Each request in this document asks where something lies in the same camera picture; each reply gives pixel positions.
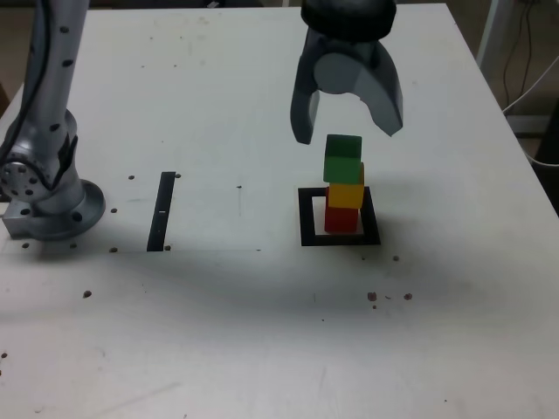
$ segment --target block tower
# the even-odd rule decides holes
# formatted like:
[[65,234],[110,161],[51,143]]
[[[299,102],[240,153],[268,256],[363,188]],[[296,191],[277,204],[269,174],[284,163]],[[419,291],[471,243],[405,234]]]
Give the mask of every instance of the block tower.
[[324,182],[327,233],[355,233],[363,204],[364,167],[361,137],[331,134],[326,139]]

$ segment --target white table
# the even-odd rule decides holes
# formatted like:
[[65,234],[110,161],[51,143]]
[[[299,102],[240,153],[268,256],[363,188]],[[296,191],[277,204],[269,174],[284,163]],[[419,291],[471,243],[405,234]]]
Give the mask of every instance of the white table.
[[[559,416],[559,222],[448,9],[400,6],[383,41],[393,138],[322,95],[295,141],[305,33],[297,9],[89,13],[69,108],[107,213],[45,246],[0,229],[0,417]],[[300,247],[328,133],[363,137],[380,247]],[[147,253],[162,171],[172,250]]]

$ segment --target black square outline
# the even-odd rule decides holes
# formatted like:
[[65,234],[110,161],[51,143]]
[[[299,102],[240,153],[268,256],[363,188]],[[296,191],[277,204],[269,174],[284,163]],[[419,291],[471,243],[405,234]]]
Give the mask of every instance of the black square outline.
[[365,187],[363,206],[359,211],[363,234],[323,234],[317,236],[314,230],[313,198],[315,196],[326,196],[326,188],[299,188],[298,192],[301,246],[368,246],[381,243],[369,187]]

